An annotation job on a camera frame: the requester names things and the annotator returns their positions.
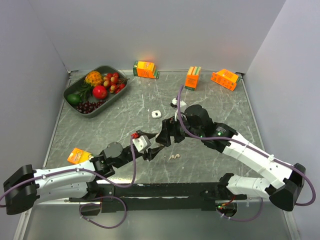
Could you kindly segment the white earbud charging case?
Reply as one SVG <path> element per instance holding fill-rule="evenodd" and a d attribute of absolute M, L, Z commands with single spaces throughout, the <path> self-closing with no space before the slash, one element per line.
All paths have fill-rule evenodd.
<path fill-rule="evenodd" d="M 159 119 L 159 118 L 162 117 L 162 113 L 161 113 L 160 110 L 154 110 L 154 111 L 151 112 L 151 117 L 153 119 Z"/>

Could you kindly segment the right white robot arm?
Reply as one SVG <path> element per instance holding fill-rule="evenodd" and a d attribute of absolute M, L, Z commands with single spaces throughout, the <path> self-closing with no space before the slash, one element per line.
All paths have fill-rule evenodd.
<path fill-rule="evenodd" d="M 276 207 L 291 212 L 304 186 L 303 165 L 276 162 L 267 154 L 246 140 L 235 129 L 224 123 L 214 122 L 208 112 L 199 104 L 186 108 L 182 120 L 177 117 L 165 119 L 161 132 L 155 141 L 163 146 L 171 145 L 171 137 L 180 143 L 188 132 L 195 135 L 208 148 L 230 156 L 260 174 L 260 178 L 243 177 L 226 173 L 221 179 L 218 193 L 223 199 L 233 195 L 269 199 Z"/>

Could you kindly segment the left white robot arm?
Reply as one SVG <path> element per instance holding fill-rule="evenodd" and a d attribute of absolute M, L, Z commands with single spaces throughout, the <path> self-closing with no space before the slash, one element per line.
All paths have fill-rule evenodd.
<path fill-rule="evenodd" d="M 162 144 L 151 148 L 154 133 L 138 131 L 131 136 L 130 145 L 110 143 L 100 154 L 82 163 L 52 169 L 33 169 L 23 165 L 4 183 L 0 197 L 5 203 L 7 215 L 17 215 L 31 209 L 35 204 L 63 199 L 85 198 L 95 200 L 99 195 L 98 180 L 108 181 L 118 169 L 128 163 L 136 164 L 142 157 L 151 161 L 164 148 Z"/>

